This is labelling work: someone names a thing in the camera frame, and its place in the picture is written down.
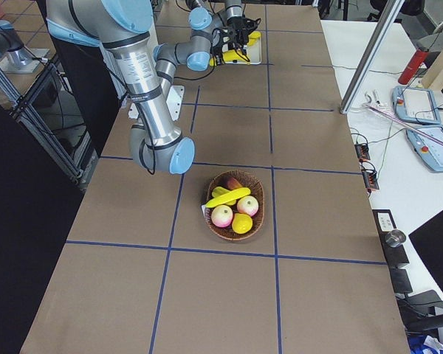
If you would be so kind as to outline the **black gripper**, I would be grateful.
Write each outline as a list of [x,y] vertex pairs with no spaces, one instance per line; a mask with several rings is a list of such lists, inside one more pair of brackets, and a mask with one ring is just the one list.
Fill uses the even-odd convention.
[[224,52],[235,49],[236,33],[231,27],[215,28],[212,31],[212,54],[222,55]]
[[249,40],[249,27],[245,17],[231,17],[228,19],[228,25],[234,30],[237,41]]

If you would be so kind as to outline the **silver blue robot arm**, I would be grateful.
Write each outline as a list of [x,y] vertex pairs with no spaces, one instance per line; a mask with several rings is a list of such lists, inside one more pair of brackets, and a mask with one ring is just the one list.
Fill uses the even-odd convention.
[[192,29],[185,43],[148,48],[154,23],[149,1],[48,1],[49,33],[84,46],[103,46],[114,57],[126,90],[142,123],[133,125],[133,160],[149,172],[183,174],[193,163],[195,145],[175,126],[167,104],[177,66],[200,72],[207,69],[216,29],[235,25],[243,15],[240,1],[226,1],[215,15],[203,1],[188,1]]
[[243,12],[240,0],[226,0],[224,2],[224,17],[227,26],[234,32],[236,42],[247,44],[249,41],[249,20]]

